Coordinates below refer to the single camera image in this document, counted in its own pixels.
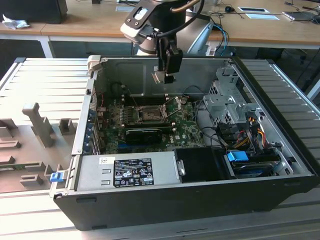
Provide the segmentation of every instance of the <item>desk leg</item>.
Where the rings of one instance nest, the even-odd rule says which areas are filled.
[[[46,58],[55,58],[54,48],[48,36],[40,36],[38,41],[41,43],[43,53]]]

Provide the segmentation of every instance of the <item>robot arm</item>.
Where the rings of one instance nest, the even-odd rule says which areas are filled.
[[[186,10],[200,2],[197,13],[186,22]],[[201,13],[205,0],[140,0],[121,26],[123,34],[147,55],[157,55],[156,83],[173,83],[183,52],[176,33],[190,25]]]

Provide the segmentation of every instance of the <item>paper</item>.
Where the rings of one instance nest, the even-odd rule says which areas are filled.
[[[280,20],[275,15],[267,15],[267,14],[254,14],[254,13],[246,13],[250,19],[266,19],[266,20]]]
[[[20,29],[20,28],[27,28],[30,27],[30,25],[27,24],[25,20],[13,20],[10,18],[7,18],[5,15],[2,15],[3,21],[2,23],[9,29]]]

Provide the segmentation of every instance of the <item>black cover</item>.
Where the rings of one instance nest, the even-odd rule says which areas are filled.
[[[14,20],[60,24],[67,15],[66,0],[0,0],[2,14]]]

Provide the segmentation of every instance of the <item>motherboard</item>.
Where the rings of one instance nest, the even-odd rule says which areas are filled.
[[[203,147],[188,98],[113,99],[105,106],[100,127],[103,154],[166,152]]]

